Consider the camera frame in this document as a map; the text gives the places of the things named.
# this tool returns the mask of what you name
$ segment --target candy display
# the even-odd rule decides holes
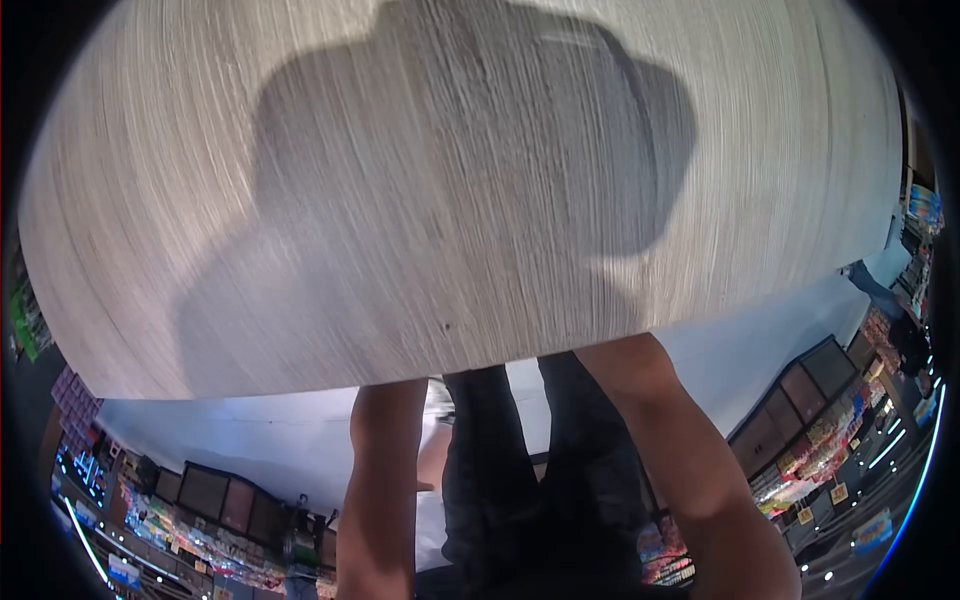
[[[855,379],[805,435],[751,481],[760,511],[773,518],[829,481],[849,456],[847,444],[863,424],[864,410],[880,397],[882,392]]]
[[[876,306],[867,311],[867,318],[860,327],[863,337],[876,349],[876,355],[883,362],[888,373],[900,369],[900,354],[890,345],[887,334],[890,333],[890,322]]]
[[[643,562],[643,583],[674,586],[693,576],[693,562],[672,516],[648,525],[640,538],[637,550]]]

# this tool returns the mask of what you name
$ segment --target black frame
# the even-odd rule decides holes
[[[99,22],[111,0],[49,0],[45,3],[8,3],[4,10],[3,108],[8,116],[3,128],[3,218],[4,264],[9,264],[12,218],[18,200],[18,186],[36,129],[59,84],[60,77],[87,34]],[[923,120],[931,125],[930,141],[938,168],[938,184],[949,223],[960,217],[960,39],[955,32],[954,8],[950,3],[928,0],[850,0],[850,4],[873,32],[897,71],[898,78]],[[931,327],[933,353],[937,369],[953,387],[960,385],[960,365],[956,349],[960,347],[960,328],[955,315],[960,295],[960,238],[956,226],[942,244],[948,252],[938,251],[931,280],[930,304],[934,316]],[[3,303],[7,305],[8,281],[4,279]],[[7,320],[4,334],[9,333]],[[28,458],[33,447],[24,445],[21,423],[26,419],[31,398],[12,383],[12,363],[4,355],[3,377],[3,453],[6,486],[3,515],[7,551],[3,552],[5,570],[44,582],[51,595],[63,597],[103,597],[107,590],[92,574],[85,556],[75,555],[47,509],[45,483],[37,479]],[[942,408],[945,432],[956,431],[958,418],[948,392]],[[957,460],[957,439],[942,434],[931,458],[927,483],[919,494],[916,513],[904,527],[900,545],[868,586],[863,597],[899,598],[904,593],[939,592],[944,583],[928,574],[949,574],[953,566],[951,552],[911,552],[942,542],[942,519],[949,519],[953,496],[946,481],[951,464]]]
[[[827,346],[827,345],[830,344],[830,343],[835,344],[835,345],[840,349],[841,354],[843,354],[844,358],[847,359],[847,362],[850,363],[851,369],[853,370],[853,374],[850,375],[849,377],[847,377],[847,379],[844,381],[844,384],[839,388],[839,390],[838,390],[836,393],[834,393],[834,394],[832,394],[832,395],[830,395],[830,396],[827,396],[826,394],[824,394],[824,390],[820,387],[820,383],[817,382],[817,380],[816,380],[816,378],[814,378],[813,374],[810,373],[810,371],[809,371],[809,370],[807,369],[807,367],[804,365],[804,360],[805,360],[806,358],[809,358],[809,357],[812,356],[813,354],[816,354],[818,351],[820,351],[821,349],[823,349],[825,346]],[[786,390],[784,390],[784,389],[782,388],[782,386],[780,385],[780,383],[782,382],[782,380],[783,380],[783,378],[786,376],[786,374],[789,373],[791,370],[793,370],[794,367],[796,367],[796,366],[798,366],[798,365],[804,370],[804,372],[806,372],[806,376],[810,378],[810,381],[812,381],[812,382],[813,382],[813,385],[816,386],[817,391],[820,392],[820,396],[822,396],[822,397],[824,398],[824,405],[821,406],[819,409],[817,409],[817,412],[814,413],[813,416],[810,417],[809,420],[804,419],[804,416],[800,414],[800,410],[799,410],[799,409],[797,408],[797,406],[793,403],[793,399],[790,397],[790,394],[788,394],[788,393],[786,392]],[[796,444],[797,441],[799,441],[801,437],[803,437],[804,435],[806,435],[806,431],[810,428],[810,425],[811,425],[812,423],[816,422],[817,419],[819,419],[820,417],[822,417],[823,414],[824,414],[831,406],[833,406],[833,403],[836,402],[837,399],[839,399],[840,396],[842,396],[842,395],[850,388],[851,384],[853,384],[853,382],[856,381],[856,378],[859,377],[859,376],[860,376],[860,369],[858,369],[858,368],[856,367],[856,365],[855,365],[855,364],[853,363],[853,361],[850,359],[850,356],[847,356],[847,353],[843,350],[843,348],[842,348],[839,344],[837,344],[837,341],[836,341],[835,337],[833,336],[833,334],[830,334],[829,336],[827,336],[826,338],[824,338],[823,340],[821,340],[820,342],[818,342],[813,348],[807,350],[806,352],[804,352],[804,353],[801,354],[800,356],[794,358],[794,359],[791,360],[789,363],[787,363],[786,367],[784,367],[782,370],[780,370],[780,374],[777,375],[777,377],[774,379],[773,383],[770,384],[770,387],[767,388],[767,391],[764,392],[764,393],[763,393],[763,396],[760,397],[760,402],[758,402],[758,403],[754,406],[754,408],[751,409],[751,411],[750,411],[750,413],[747,415],[747,417],[746,417],[744,420],[742,420],[742,421],[736,426],[736,428],[733,430],[733,433],[731,433],[730,436],[727,438],[727,444],[733,444],[733,442],[736,441],[736,439],[740,436],[740,434],[742,434],[742,433],[746,430],[746,428],[750,425],[750,423],[751,423],[751,421],[754,419],[754,417],[756,417],[756,415],[757,415],[761,410],[764,410],[764,408],[765,408],[766,405],[767,405],[767,400],[769,400],[770,397],[771,397],[771,396],[774,394],[774,392],[776,392],[777,390],[781,390],[782,393],[786,396],[787,402],[789,402],[790,406],[793,407],[794,412],[797,414],[797,418],[800,419],[800,423],[801,423],[802,427],[801,427],[801,429],[800,429],[799,432],[797,432],[796,434],[794,434],[789,440],[786,441],[786,443],[784,444],[783,448],[780,449],[780,450],[777,452],[776,456],[775,456],[772,460],[767,461],[767,462],[763,465],[763,467],[759,468],[758,470],[756,470],[756,471],[753,472],[753,473],[750,473],[750,474],[747,476],[747,481],[753,481],[758,475],[762,474],[765,470],[767,470],[768,468],[770,468],[770,466],[775,465],[775,464],[777,463],[777,460],[780,458],[780,456],[783,455],[783,452],[786,451],[786,450],[788,450],[788,449],[790,449],[791,447],[793,447],[793,444]]]
[[[220,510],[217,512],[217,515],[215,517],[200,515],[197,513],[195,509],[189,506],[186,506],[180,502],[180,494],[183,490],[183,481],[186,479],[187,471],[192,468],[206,472],[206,473],[211,473],[213,475],[217,475],[220,477],[224,477],[225,479],[227,479],[227,487],[224,489],[224,496],[220,499]],[[227,494],[229,493],[230,482],[233,481],[234,479],[236,479],[237,481],[240,481],[241,483],[247,486],[250,486],[253,489],[253,500],[250,503],[250,512],[247,514],[247,531],[240,531],[236,527],[233,527],[232,525],[228,525],[227,523],[223,522],[224,507],[227,504]],[[250,534],[250,527],[253,521],[253,507],[256,506],[256,501],[259,497],[263,497],[266,500],[276,504],[280,510],[281,517],[283,517],[284,519],[287,519],[289,517],[288,513],[290,512],[290,508],[287,507],[284,502],[282,502],[281,500],[278,500],[271,493],[267,492],[260,486],[256,485],[253,481],[247,479],[246,477],[241,477],[240,475],[237,475],[225,470],[220,470],[218,468],[206,467],[204,465],[200,465],[199,463],[192,463],[190,461],[186,461],[183,466],[183,474],[180,476],[180,490],[177,492],[177,498],[171,504],[173,504],[180,511],[188,515],[199,517],[209,524],[213,524],[219,528],[226,529],[237,536],[241,536],[248,540],[255,541],[256,543],[262,545],[263,547],[274,550],[275,552],[281,552],[282,541],[279,543],[279,545],[277,545],[277,544],[274,544],[273,540],[262,540],[261,538],[258,538]]]

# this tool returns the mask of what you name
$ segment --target led light strip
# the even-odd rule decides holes
[[[910,522],[910,517],[913,516],[913,511],[917,508],[917,499],[920,498],[920,491],[924,488],[926,472],[930,469],[930,461],[933,459],[933,448],[936,446],[937,437],[940,434],[940,417],[942,417],[944,414],[944,396],[946,395],[947,384],[945,383],[943,387],[940,388],[940,406],[937,410],[937,422],[933,426],[933,438],[930,440],[930,451],[926,455],[926,464],[924,464],[924,472],[920,474],[920,482],[917,483],[917,491],[913,494],[913,500],[910,502],[910,508],[906,511],[906,516],[903,518],[903,524],[900,526],[900,530],[897,532],[894,542],[890,544],[890,549],[887,550],[887,555],[883,557],[883,562],[880,563],[880,567],[877,568],[876,573],[874,573],[874,577],[870,580],[867,588],[874,584],[877,576],[879,576],[880,572],[883,571],[883,567],[886,566],[890,561],[890,557],[893,555],[894,549],[897,548],[897,544],[900,543],[900,538],[903,537],[903,532],[906,530],[906,524]]]
[[[867,468],[874,468],[874,467],[876,467],[876,464],[880,462],[880,459],[882,459],[884,456],[887,455],[887,452],[890,451],[890,448],[892,448],[892,447],[894,447],[895,445],[897,445],[897,442],[900,441],[900,438],[902,438],[902,437],[903,437],[903,434],[905,434],[905,433],[906,433],[906,429],[901,429],[900,432],[897,434],[897,437],[894,438],[894,440],[893,440],[892,442],[890,442],[890,445],[888,445],[882,452],[880,452],[880,455],[879,455],[879,456],[877,456],[876,458],[874,458],[874,461],[873,461],[872,463],[870,463],[870,466],[867,467]]]
[[[90,557],[90,561],[94,566],[97,567],[97,572],[100,573],[100,579],[104,580],[104,583],[107,582],[107,574],[104,572],[104,568],[100,566],[100,563],[97,562],[97,558],[93,556],[93,550],[90,548],[90,543],[86,540],[84,535],[84,530],[80,528],[80,522],[77,520],[77,515],[73,512],[73,507],[70,506],[70,500],[64,498],[63,504],[66,505],[66,510],[70,513],[70,519],[73,521],[73,526],[77,529],[77,533],[80,534],[80,541],[84,543],[84,548],[86,548],[86,555]]]

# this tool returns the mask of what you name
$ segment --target white wood grain surface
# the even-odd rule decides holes
[[[452,372],[729,310],[882,248],[892,72],[827,0],[129,1],[20,232],[106,397]]]

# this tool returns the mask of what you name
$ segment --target person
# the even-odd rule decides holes
[[[337,533],[338,598],[654,598],[639,583],[639,457],[696,564],[692,598],[795,599],[799,571],[724,438],[650,334],[539,359],[551,411],[538,484],[501,366],[444,378],[455,407],[443,480],[452,566],[415,580],[426,379],[362,388]]]
[[[921,395],[929,397],[933,386],[926,371],[930,344],[924,334],[924,324],[901,297],[876,282],[862,260],[851,264],[848,278],[890,322],[887,340],[900,355],[900,372],[915,379]]]

